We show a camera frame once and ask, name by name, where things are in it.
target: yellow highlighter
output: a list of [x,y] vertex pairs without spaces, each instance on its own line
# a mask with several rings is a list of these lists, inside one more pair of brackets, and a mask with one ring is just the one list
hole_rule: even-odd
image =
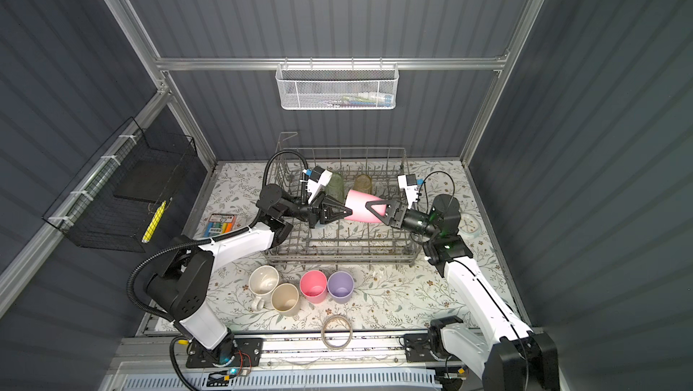
[[159,221],[161,220],[161,216],[164,214],[165,209],[166,201],[164,201],[161,204],[161,206],[159,206],[159,209],[157,209],[157,211],[154,213],[154,216],[152,217],[152,222],[149,223],[147,230],[144,231],[142,243],[147,243],[152,240],[152,235],[154,234],[154,231],[157,229],[157,226],[159,225]]

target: striped gray wall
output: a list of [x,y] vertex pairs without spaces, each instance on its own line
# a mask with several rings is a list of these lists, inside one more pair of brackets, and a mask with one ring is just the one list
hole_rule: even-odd
[[493,57],[524,0],[131,0],[163,57]]
[[573,389],[693,389],[693,0],[547,0],[471,172]]
[[282,131],[300,146],[403,146],[414,157],[458,156],[491,71],[403,71],[393,110],[284,110],[272,72],[172,73],[217,158],[263,160]]
[[[150,130],[181,133],[167,109]],[[181,233],[205,175],[195,159],[147,253],[78,248],[67,240],[58,245],[0,319],[0,390],[93,391],[99,386],[120,340],[134,334],[143,316],[127,299],[128,275]],[[151,272],[140,276],[138,288]]]
[[0,270],[155,88],[100,0],[0,0]]

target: mug handle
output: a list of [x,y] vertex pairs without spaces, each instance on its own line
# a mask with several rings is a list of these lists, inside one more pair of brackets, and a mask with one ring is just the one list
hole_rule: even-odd
[[265,300],[262,298],[255,298],[253,300],[253,304],[250,306],[250,309],[253,311],[260,311],[263,307],[265,306]]

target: hot pink cup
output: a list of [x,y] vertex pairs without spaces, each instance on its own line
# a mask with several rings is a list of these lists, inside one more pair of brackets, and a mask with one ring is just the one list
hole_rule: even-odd
[[317,269],[305,273],[299,287],[311,304],[319,304],[327,298],[327,277]]
[[[359,221],[361,223],[380,223],[380,220],[366,209],[366,203],[376,200],[382,200],[380,197],[371,196],[370,194],[350,189],[346,195],[344,206],[351,209],[351,215],[345,217],[345,220]],[[373,210],[380,215],[385,215],[386,205],[375,205]]]

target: table surface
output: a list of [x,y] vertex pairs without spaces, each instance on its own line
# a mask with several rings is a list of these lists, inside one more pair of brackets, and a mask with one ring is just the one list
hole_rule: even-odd
[[[453,177],[460,211],[476,216],[481,224],[481,233],[473,239],[465,239],[465,242],[493,288],[513,306],[505,277],[491,248],[488,232],[481,221],[461,163],[409,161],[407,165],[409,173],[416,174],[419,179],[437,170],[447,171]],[[237,228],[252,220],[264,167],[265,164],[260,162],[229,162],[223,166],[197,227],[196,238],[203,235],[210,214],[236,214]],[[445,175],[431,176],[426,185],[430,200],[436,194],[452,192],[450,180]],[[426,203],[423,197],[420,203],[423,209]],[[293,317],[282,316],[268,308],[259,312],[250,310],[252,295],[248,290],[248,279],[253,270],[265,264],[262,254],[257,254],[228,264],[212,274],[206,300],[233,331],[316,330],[322,327],[327,317],[334,314],[346,316],[354,329],[420,329],[428,326],[432,318],[451,315],[461,317],[470,327],[475,326],[473,317],[458,294],[426,262],[423,253],[413,266],[278,265],[276,268],[284,282],[297,287],[301,275],[310,269],[320,269],[328,277],[337,270],[348,271],[356,282],[352,298],[346,304],[337,304],[328,297],[321,304],[313,305],[301,297],[301,310]],[[174,328],[160,319],[156,330],[172,331]]]

